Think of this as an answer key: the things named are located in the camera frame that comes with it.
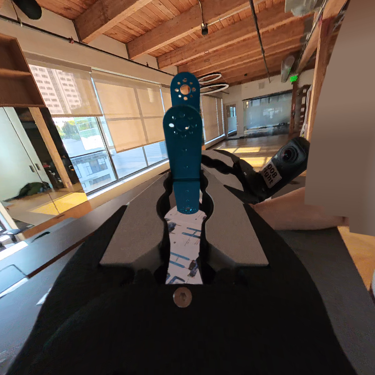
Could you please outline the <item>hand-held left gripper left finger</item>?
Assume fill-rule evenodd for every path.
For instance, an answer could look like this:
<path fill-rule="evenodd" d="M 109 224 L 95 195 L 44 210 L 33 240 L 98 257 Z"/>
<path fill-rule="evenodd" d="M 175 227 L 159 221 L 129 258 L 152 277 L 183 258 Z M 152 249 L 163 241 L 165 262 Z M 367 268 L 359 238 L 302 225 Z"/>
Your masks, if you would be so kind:
<path fill-rule="evenodd" d="M 166 214 L 171 209 L 171 173 L 165 173 L 131 200 L 103 254 L 100 266 L 110 273 L 148 270 L 165 284 L 170 260 Z"/>

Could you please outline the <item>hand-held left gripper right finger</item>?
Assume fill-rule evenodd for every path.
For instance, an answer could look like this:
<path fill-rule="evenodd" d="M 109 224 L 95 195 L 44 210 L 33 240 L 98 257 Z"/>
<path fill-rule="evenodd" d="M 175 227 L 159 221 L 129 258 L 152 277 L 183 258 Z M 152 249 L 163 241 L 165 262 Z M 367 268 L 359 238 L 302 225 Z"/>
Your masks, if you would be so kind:
<path fill-rule="evenodd" d="M 267 267 L 269 261 L 246 209 L 220 181 L 202 166 L 201 202 L 205 214 L 199 247 L 199 271 L 203 284 L 212 283 L 222 269 Z"/>

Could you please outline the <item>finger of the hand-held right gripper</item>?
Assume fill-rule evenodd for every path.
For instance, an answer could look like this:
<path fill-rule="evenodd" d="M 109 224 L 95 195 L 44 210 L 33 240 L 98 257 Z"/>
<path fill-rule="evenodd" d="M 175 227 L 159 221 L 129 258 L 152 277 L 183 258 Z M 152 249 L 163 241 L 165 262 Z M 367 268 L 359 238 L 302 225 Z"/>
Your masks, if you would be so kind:
<path fill-rule="evenodd" d="M 258 204 L 261 202 L 261 185 L 258 181 L 248 184 L 239 180 L 224 182 L 223 186 L 236 196 L 242 203 Z"/>
<path fill-rule="evenodd" d="M 250 176 L 250 165 L 234 153 L 220 150 L 202 151 L 202 164 L 223 174 Z"/>

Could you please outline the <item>blue metal bracket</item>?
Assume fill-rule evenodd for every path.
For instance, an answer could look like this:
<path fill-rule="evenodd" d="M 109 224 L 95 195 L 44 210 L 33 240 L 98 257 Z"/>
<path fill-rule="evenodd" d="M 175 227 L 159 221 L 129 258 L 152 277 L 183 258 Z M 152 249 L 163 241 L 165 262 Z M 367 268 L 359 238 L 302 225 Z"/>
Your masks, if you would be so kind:
<path fill-rule="evenodd" d="M 199 210 L 203 122 L 200 84 L 191 73 L 178 73 L 171 81 L 171 103 L 163 117 L 166 150 L 177 211 Z"/>

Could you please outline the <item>person's right forearm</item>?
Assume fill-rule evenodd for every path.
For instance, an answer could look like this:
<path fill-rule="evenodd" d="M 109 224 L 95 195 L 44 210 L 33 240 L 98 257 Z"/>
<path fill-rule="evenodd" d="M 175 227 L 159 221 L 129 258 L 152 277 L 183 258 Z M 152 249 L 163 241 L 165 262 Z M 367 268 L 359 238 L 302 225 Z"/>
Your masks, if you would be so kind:
<path fill-rule="evenodd" d="M 349 227 L 349 218 L 329 215 L 321 206 L 305 204 L 305 187 L 250 207 L 277 231 Z"/>

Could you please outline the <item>light grey desk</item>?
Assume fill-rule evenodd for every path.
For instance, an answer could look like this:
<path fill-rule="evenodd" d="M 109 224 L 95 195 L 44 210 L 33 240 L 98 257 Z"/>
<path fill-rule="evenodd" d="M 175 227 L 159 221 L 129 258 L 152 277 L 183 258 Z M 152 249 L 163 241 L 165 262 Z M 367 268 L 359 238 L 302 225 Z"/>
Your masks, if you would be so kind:
<path fill-rule="evenodd" d="M 41 305 L 62 268 L 61 265 L 53 264 L 60 263 L 61 258 L 75 249 L 102 223 L 97 216 L 88 214 L 61 225 L 58 229 L 49 230 L 48 234 L 22 241 L 2 251 L 1 269 L 16 265 L 27 278 L 1 293 L 1 315 L 10 314 L 5 310 L 20 310 L 22 305 Z"/>

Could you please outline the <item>beige roller blind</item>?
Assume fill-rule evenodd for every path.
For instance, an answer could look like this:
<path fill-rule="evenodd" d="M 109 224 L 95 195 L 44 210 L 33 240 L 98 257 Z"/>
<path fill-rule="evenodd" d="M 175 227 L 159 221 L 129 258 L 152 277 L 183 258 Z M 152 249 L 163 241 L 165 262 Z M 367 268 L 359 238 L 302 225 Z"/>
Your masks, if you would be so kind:
<path fill-rule="evenodd" d="M 91 77 L 116 153 L 165 140 L 159 84 L 99 70 Z"/>
<path fill-rule="evenodd" d="M 41 62 L 29 67 L 53 118 L 102 115 L 91 72 Z"/>
<path fill-rule="evenodd" d="M 221 98 L 208 95 L 201 96 L 201 114 L 206 143 L 224 135 L 223 102 Z"/>

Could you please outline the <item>printed assembly instruction sheet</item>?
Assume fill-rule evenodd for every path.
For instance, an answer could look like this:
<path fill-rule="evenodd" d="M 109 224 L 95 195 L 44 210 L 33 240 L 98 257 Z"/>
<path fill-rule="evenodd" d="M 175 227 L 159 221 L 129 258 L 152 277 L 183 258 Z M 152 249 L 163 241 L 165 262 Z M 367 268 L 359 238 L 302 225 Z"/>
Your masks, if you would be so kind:
<path fill-rule="evenodd" d="M 182 214 L 177 207 L 165 216 L 170 239 L 170 259 L 165 284 L 202 285 L 198 265 L 201 229 L 206 214 Z"/>

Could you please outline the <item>large glass window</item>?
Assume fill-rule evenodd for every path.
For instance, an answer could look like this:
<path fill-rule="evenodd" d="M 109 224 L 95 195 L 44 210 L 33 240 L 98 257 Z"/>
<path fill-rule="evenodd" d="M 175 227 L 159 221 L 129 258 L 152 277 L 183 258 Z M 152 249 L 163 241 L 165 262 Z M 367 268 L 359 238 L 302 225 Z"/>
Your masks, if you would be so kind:
<path fill-rule="evenodd" d="M 83 66 L 68 66 L 68 64 L 47 64 L 80 69 L 91 73 L 95 70 Z M 92 78 L 91 80 L 97 96 L 95 84 Z M 159 85 L 164 111 L 166 112 L 172 105 L 170 88 L 163 84 Z M 52 119 L 71 160 L 71 165 L 87 195 L 114 185 L 118 181 L 123 181 L 138 172 L 150 170 L 152 167 L 163 164 L 168 160 L 165 140 L 116 153 L 103 111 L 99 117 L 52 117 Z"/>

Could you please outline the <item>dark green bag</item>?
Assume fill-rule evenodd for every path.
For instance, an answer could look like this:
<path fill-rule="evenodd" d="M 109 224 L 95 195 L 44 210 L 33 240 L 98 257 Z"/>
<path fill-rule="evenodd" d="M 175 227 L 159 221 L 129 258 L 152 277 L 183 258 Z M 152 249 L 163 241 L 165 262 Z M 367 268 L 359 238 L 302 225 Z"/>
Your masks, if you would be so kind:
<path fill-rule="evenodd" d="M 48 190 L 51 190 L 51 186 L 47 182 L 32 182 L 22 187 L 16 198 L 21 199 L 27 196 L 43 193 Z"/>

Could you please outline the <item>black ceiling pipe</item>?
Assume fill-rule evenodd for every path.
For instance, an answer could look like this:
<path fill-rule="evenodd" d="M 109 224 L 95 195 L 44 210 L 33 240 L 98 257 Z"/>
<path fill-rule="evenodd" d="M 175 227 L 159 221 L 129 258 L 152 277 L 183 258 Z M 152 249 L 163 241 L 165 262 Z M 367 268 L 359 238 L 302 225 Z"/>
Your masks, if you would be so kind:
<path fill-rule="evenodd" d="M 264 61 L 268 81 L 269 81 L 269 83 L 271 83 L 270 72 L 269 72 L 267 62 L 266 62 L 265 51 L 264 51 L 263 42 L 262 42 L 262 39 L 261 39 L 261 33 L 260 33 L 259 24 L 258 24 L 258 18 L 257 18 L 256 12 L 255 12 L 255 5 L 254 5 L 253 0 L 249 0 L 249 4 L 250 4 L 252 17 L 253 17 L 255 28 L 256 28 L 256 33 L 257 33 L 257 37 L 258 37 L 258 41 L 259 41 L 259 45 L 260 45 L 260 50 L 261 50 L 261 55 L 262 55 L 262 58 L 263 58 L 263 61 Z"/>

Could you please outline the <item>white tall cabinet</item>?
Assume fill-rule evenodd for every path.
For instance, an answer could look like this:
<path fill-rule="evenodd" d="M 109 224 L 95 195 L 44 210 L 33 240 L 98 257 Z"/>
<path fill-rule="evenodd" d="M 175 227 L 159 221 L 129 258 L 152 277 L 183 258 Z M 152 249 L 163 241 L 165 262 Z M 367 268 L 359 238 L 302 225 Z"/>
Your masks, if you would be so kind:
<path fill-rule="evenodd" d="M 27 184 L 52 184 L 13 107 L 0 108 L 0 198 L 19 195 Z"/>

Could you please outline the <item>black round ceiling lamp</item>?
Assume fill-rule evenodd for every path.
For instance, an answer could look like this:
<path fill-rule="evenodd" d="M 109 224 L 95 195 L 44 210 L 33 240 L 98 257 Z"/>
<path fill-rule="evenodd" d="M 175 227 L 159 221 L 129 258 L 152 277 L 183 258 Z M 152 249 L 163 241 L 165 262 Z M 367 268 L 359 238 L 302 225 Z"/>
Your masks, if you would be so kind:
<path fill-rule="evenodd" d="M 36 0 L 13 0 L 12 2 L 29 19 L 39 20 L 42 17 L 42 8 Z"/>

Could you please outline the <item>silver air duct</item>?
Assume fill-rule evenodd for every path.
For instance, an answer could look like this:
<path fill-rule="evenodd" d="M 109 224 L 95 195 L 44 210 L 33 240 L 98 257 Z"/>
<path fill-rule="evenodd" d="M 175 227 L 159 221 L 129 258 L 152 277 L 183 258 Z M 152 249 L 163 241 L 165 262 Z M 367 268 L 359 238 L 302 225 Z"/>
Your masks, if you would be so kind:
<path fill-rule="evenodd" d="M 281 64 L 280 76 L 281 82 L 286 83 L 288 77 L 290 75 L 290 71 L 294 65 L 295 57 L 293 55 L 288 55 L 285 59 L 283 59 Z"/>

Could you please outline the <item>wooden wall shelf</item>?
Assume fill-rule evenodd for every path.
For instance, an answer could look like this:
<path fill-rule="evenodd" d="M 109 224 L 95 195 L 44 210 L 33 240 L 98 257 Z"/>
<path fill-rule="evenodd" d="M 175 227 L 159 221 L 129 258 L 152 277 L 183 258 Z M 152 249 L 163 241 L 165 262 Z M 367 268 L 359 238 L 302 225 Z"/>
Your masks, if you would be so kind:
<path fill-rule="evenodd" d="M 0 106 L 45 108 L 18 40 L 0 35 Z"/>

